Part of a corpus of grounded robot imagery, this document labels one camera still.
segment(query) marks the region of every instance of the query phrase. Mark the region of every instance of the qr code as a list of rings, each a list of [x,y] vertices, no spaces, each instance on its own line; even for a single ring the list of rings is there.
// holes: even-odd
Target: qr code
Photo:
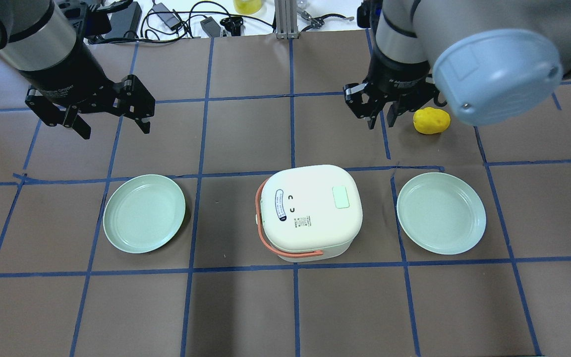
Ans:
[[[310,221],[310,216],[294,219],[294,228],[309,227],[311,225],[312,225],[312,223]]]

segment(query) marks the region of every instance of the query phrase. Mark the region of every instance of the plate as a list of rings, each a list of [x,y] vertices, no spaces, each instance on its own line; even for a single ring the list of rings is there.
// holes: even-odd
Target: plate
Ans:
[[[482,199],[467,183],[440,172],[410,179],[398,195],[398,220],[418,246],[439,254],[473,248],[486,229]]]
[[[185,212],[184,194],[172,179],[138,176],[123,183],[109,198],[103,229],[116,248],[127,253],[146,253],[170,241]]]

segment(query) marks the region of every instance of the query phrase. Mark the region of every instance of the yellow object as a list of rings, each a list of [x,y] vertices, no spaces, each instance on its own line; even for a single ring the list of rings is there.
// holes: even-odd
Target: yellow object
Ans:
[[[240,14],[254,14],[261,9],[261,0],[234,0],[233,4]]]
[[[451,116],[442,109],[418,109],[413,114],[413,126],[422,134],[437,134],[449,128]]]

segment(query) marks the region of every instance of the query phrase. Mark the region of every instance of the yellow lemon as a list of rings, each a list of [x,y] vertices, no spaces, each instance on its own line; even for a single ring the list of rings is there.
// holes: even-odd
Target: yellow lemon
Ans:
[[[442,109],[424,108],[413,113],[413,126],[422,134],[437,134],[449,128],[451,116]]]

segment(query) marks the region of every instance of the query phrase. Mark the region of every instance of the electric lunch box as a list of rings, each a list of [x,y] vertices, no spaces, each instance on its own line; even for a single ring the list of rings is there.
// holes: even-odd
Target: electric lunch box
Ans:
[[[257,190],[255,206],[261,241],[288,262],[342,254],[363,219],[354,179],[333,165],[274,174]]]

